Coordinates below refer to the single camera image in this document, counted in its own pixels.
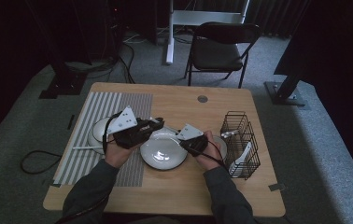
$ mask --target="gray carpet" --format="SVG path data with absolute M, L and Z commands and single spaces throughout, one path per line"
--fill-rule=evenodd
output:
M 165 40 L 153 45 L 134 40 L 131 74 L 136 83 L 187 85 L 183 79 L 190 45 L 176 42 L 174 63 L 165 65 Z M 251 90 L 275 167 L 278 182 L 286 186 L 282 196 L 287 216 L 293 223 L 353 223 L 353 160 L 315 89 L 299 83 L 298 91 L 309 105 L 273 105 L 263 85 L 282 81 L 273 72 L 288 40 L 261 37 L 251 51 L 243 88 Z M 122 48 L 129 62 L 132 52 Z M 61 95 L 39 100 L 53 77 L 50 66 L 37 74 L 0 125 L 0 223 L 53 223 L 61 215 L 43 208 L 42 203 L 56 167 L 40 175 L 21 171 L 20 160 L 32 150 L 62 154 L 93 82 L 124 82 L 122 63 L 112 70 L 89 74 L 80 95 Z M 193 86 L 236 88 L 238 75 L 193 75 Z M 26 168 L 40 170 L 57 160 L 35 155 Z M 288 223 L 282 217 L 258 217 L 260 223 Z

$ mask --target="wooden table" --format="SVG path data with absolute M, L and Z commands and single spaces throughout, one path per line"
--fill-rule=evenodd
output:
M 250 91 L 117 83 L 94 83 L 91 91 L 152 93 L 152 117 L 164 118 L 165 124 L 173 128 L 180 129 L 189 123 L 203 131 L 211 130 L 215 135 L 220 135 L 220 127 L 228 111 L 245 111 L 256 136 L 261 166 L 248 180 L 234 178 L 233 181 L 252 205 L 255 217 L 282 217 L 285 214 L 279 190 L 269 189 L 277 180 Z M 208 98 L 206 103 L 198 101 L 201 95 Z M 158 171 L 145 164 L 142 187 L 113 188 L 105 211 L 212 215 L 203 171 L 191 155 L 176 169 L 169 171 Z M 50 186 L 44 207 L 62 210 L 64 199 L 72 187 Z

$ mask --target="person's hand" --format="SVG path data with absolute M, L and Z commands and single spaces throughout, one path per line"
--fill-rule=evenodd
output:
M 133 151 L 141 145 L 142 144 L 138 144 L 126 149 L 119 147 L 115 141 L 109 142 L 107 143 L 105 161 L 115 168 L 121 168 L 121 166 L 130 158 Z
M 203 151 L 203 153 L 217 159 L 217 160 L 222 160 L 222 157 L 220 156 L 219 151 L 214 147 L 217 146 L 217 148 L 220 148 L 220 144 L 215 142 L 214 140 L 214 136 L 212 135 L 211 131 L 206 131 L 204 132 L 204 135 L 208 138 L 208 146 L 205 148 L 205 150 Z M 199 155 L 197 157 L 195 157 L 197 162 L 206 170 L 211 170 L 214 169 L 219 165 L 219 163 L 217 163 L 216 161 L 213 161 L 203 155 Z

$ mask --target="gray sleeve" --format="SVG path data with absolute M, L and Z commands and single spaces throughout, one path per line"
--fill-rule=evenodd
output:
M 98 206 L 87 214 L 67 223 L 100 223 L 108 196 L 116 183 L 118 172 L 119 169 L 100 160 L 88 175 L 81 177 L 66 196 L 63 217 L 85 211 L 97 204 Z
M 211 194 L 212 213 L 218 224 L 256 223 L 252 207 L 223 167 L 205 172 L 204 177 Z

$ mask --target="black chair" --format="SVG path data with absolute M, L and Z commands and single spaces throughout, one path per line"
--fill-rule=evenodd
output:
M 240 83 L 243 83 L 247 68 L 248 52 L 261 35 L 259 26 L 255 24 L 206 22 L 194 31 L 191 51 L 185 76 L 191 73 L 228 73 L 224 79 L 234 71 L 241 71 Z M 237 44 L 246 44 L 243 53 Z

